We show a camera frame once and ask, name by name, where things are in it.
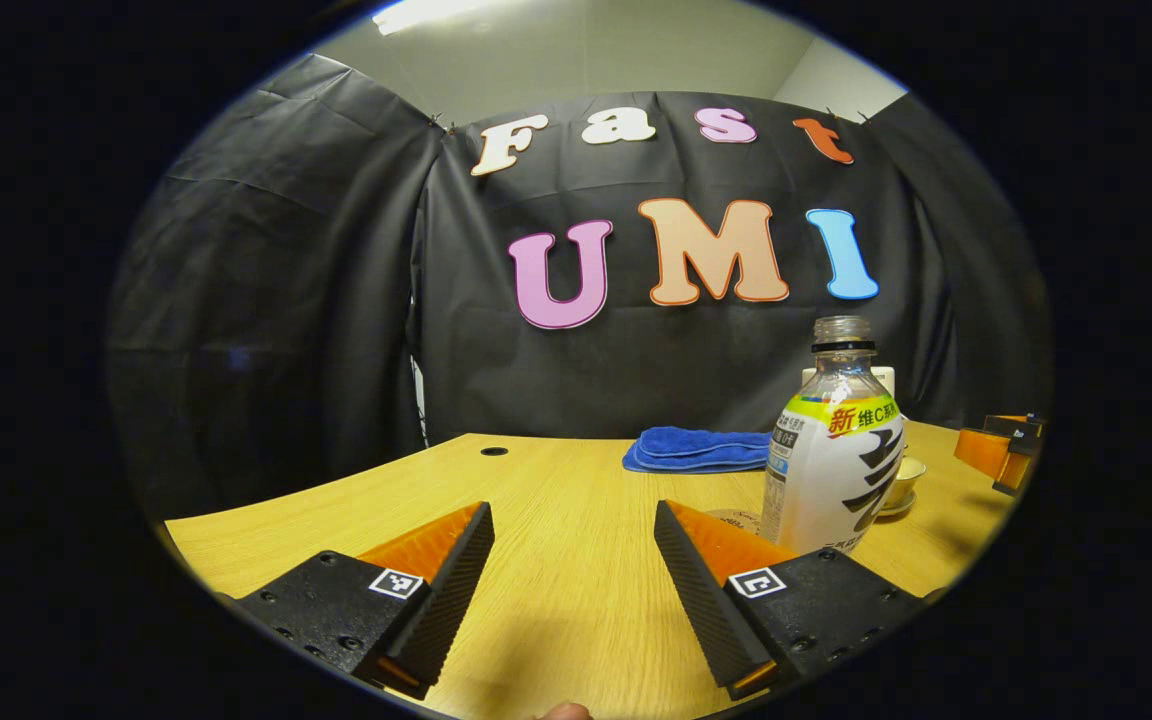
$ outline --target bottle label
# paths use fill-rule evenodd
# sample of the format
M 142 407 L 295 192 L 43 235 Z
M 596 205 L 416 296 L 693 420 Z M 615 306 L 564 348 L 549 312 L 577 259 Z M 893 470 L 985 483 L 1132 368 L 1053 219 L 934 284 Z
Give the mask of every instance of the bottle label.
M 759 535 L 797 555 L 850 553 L 904 455 L 905 422 L 890 395 L 793 397 L 772 430 Z

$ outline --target table surface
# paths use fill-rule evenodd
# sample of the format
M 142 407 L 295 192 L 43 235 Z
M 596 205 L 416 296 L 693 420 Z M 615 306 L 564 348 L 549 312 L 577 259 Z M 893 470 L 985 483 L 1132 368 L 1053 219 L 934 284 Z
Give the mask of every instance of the table surface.
M 1011 499 L 954 457 L 956 430 L 905 424 L 927 464 L 918 500 L 879 518 L 852 558 L 915 596 L 952 584 Z M 323 486 L 169 520 L 211 589 L 242 597 L 320 550 L 374 547 L 476 501 L 495 544 L 439 683 L 419 705 L 467 719 L 530 719 L 560 702 L 594 717 L 700 717 L 730 707 L 664 568 L 657 502 L 760 514 L 763 472 L 631 473 L 628 439 L 467 434 Z M 505 447 L 488 456 L 485 447 Z

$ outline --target pink letter u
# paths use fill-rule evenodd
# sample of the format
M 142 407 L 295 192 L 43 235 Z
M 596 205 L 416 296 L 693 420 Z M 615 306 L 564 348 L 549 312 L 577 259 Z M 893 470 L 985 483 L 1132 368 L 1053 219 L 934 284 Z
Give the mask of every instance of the pink letter u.
M 518 310 L 528 323 L 538 328 L 575 328 L 590 323 L 607 302 L 607 255 L 602 242 L 612 234 L 607 220 L 590 220 L 573 225 L 567 240 L 579 247 L 581 290 L 575 300 L 558 302 L 550 295 L 550 248 L 554 236 L 529 234 L 513 241 L 509 255 L 515 262 L 515 287 Z

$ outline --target plastic bottle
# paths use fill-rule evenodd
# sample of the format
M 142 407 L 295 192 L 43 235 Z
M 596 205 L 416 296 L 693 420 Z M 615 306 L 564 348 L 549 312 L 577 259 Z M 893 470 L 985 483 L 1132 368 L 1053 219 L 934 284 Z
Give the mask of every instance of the plastic bottle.
M 806 555 L 850 555 L 873 523 L 905 455 L 905 422 L 869 370 L 869 321 L 814 323 L 817 372 L 772 430 L 759 535 Z

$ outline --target blue cloth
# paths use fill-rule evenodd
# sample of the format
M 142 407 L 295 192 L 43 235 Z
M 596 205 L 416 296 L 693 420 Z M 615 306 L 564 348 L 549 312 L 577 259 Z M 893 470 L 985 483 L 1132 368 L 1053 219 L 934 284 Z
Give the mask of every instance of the blue cloth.
M 621 461 L 636 473 L 738 473 L 767 464 L 772 433 L 644 430 Z

